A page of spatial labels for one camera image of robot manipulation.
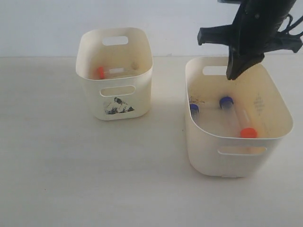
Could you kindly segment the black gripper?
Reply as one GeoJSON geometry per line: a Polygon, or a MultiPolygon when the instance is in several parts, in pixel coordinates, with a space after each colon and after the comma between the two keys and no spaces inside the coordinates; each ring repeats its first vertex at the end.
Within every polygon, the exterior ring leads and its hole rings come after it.
{"type": "Polygon", "coordinates": [[[290,31],[303,22],[294,23],[287,9],[239,9],[229,25],[202,27],[197,35],[199,45],[220,44],[231,48],[226,76],[237,79],[252,66],[261,63],[266,52],[291,50],[298,52],[303,42],[302,32],[290,31]]]}

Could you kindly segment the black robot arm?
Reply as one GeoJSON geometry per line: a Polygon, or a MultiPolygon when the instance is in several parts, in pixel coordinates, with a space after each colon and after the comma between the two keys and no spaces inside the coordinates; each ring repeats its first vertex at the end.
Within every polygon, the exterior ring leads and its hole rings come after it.
{"type": "Polygon", "coordinates": [[[289,12],[294,4],[294,0],[243,0],[231,24],[200,28],[197,42],[228,46],[226,76],[228,80],[236,80],[262,62],[267,52],[297,53],[302,48],[303,34],[290,34],[303,21],[300,17],[292,22],[289,12]]]}

